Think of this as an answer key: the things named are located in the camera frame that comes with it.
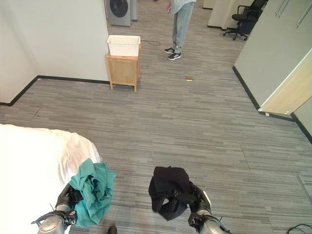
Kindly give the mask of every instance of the white laundry basket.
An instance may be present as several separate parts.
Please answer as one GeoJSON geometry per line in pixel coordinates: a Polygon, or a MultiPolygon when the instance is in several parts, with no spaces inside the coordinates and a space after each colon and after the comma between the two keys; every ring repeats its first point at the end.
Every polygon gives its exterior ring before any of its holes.
{"type": "Polygon", "coordinates": [[[112,56],[138,56],[139,36],[110,35],[107,39],[112,56]]]}

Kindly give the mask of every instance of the black office chair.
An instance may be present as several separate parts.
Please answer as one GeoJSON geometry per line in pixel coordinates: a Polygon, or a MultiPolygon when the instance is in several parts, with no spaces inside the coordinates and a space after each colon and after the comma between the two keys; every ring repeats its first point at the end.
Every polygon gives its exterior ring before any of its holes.
{"type": "Polygon", "coordinates": [[[261,8],[267,1],[268,0],[254,0],[250,6],[239,5],[237,7],[237,14],[232,15],[232,18],[238,21],[237,28],[226,31],[223,35],[235,33],[235,37],[233,38],[233,40],[235,40],[237,34],[240,34],[244,37],[244,40],[247,40],[248,37],[246,34],[249,34],[254,28],[255,23],[257,23],[262,13],[261,8]],[[245,7],[243,14],[239,14],[240,7],[245,7]]]}

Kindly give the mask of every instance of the sneaker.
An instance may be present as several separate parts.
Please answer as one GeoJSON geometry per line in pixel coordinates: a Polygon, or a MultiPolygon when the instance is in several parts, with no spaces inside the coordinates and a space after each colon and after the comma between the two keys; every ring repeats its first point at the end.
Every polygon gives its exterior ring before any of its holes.
{"type": "Polygon", "coordinates": [[[169,60],[176,60],[176,59],[179,59],[181,58],[181,53],[177,54],[177,53],[173,53],[172,55],[170,55],[168,57],[169,60]]]}
{"type": "Polygon", "coordinates": [[[175,52],[175,50],[172,47],[165,49],[165,53],[173,54],[174,52],[175,52]]]}
{"type": "Polygon", "coordinates": [[[115,225],[111,226],[109,229],[108,229],[108,232],[107,234],[117,234],[117,228],[115,225]]]}

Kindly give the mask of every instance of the light blue jeans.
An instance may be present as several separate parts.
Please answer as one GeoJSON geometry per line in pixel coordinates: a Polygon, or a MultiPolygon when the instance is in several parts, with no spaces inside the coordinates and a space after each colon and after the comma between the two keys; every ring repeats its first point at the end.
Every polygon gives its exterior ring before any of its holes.
{"type": "Polygon", "coordinates": [[[175,50],[175,53],[181,53],[194,5],[195,2],[187,3],[175,13],[174,29],[172,32],[172,48],[175,50]]]}

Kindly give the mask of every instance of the shoe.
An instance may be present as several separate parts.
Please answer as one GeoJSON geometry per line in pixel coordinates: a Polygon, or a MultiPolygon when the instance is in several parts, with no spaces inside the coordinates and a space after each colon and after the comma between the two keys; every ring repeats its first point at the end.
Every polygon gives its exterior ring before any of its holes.
{"type": "Polygon", "coordinates": [[[177,53],[173,53],[172,55],[170,55],[168,57],[169,60],[176,60],[176,59],[179,59],[181,58],[181,53],[177,54],[177,53]]]}
{"type": "Polygon", "coordinates": [[[107,234],[117,234],[117,228],[115,225],[111,226],[109,229],[108,229],[108,232],[107,234]]]}
{"type": "Polygon", "coordinates": [[[174,52],[175,52],[175,50],[172,47],[165,49],[165,53],[167,53],[167,54],[173,54],[174,52]]]}

